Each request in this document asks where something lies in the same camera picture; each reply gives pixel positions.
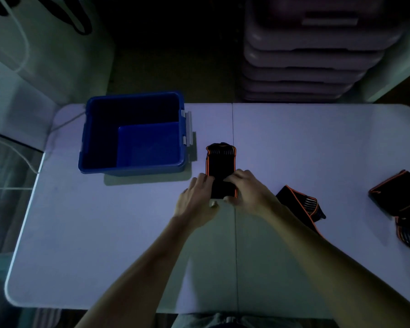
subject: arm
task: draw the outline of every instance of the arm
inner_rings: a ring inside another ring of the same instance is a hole
[[[340,328],[410,327],[410,303],[355,260],[300,222],[250,171],[227,178],[242,200],[233,205],[264,218],[321,293]]]
[[[209,206],[214,178],[199,174],[179,196],[175,214],[157,240],[83,316],[76,328],[148,328],[188,236],[219,210]]]

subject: white folding table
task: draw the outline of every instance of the white folding table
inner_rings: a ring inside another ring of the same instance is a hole
[[[205,171],[206,146],[237,148],[274,193],[285,184],[316,197],[325,238],[410,300],[410,249],[367,191],[410,171],[410,108],[402,105],[186,104],[195,150],[170,175],[83,175],[77,168],[83,105],[54,119],[5,284],[22,307],[88,309],[157,238],[189,179]],[[330,318],[322,298],[262,220],[221,202],[188,239],[158,311],[240,311]]]

